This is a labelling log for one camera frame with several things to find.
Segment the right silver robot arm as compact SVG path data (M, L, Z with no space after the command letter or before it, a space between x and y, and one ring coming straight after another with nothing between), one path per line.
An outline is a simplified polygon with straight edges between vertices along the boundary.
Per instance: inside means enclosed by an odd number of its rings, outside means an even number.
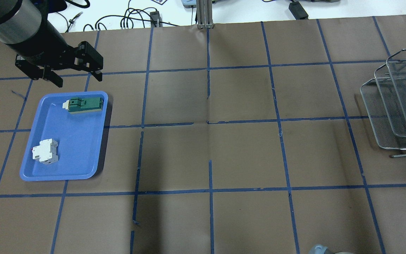
M314 245L308 252L308 254L352 254L351 252L333 252L327 246L321 244Z

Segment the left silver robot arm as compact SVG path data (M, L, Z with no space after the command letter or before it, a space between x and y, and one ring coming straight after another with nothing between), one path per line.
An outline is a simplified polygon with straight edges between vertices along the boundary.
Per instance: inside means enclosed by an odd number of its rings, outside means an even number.
M57 70L85 71L102 81L103 56L88 41L69 45L48 21L48 9L47 0L0 0L0 42L16 53L16 67L32 80L59 88L63 79Z

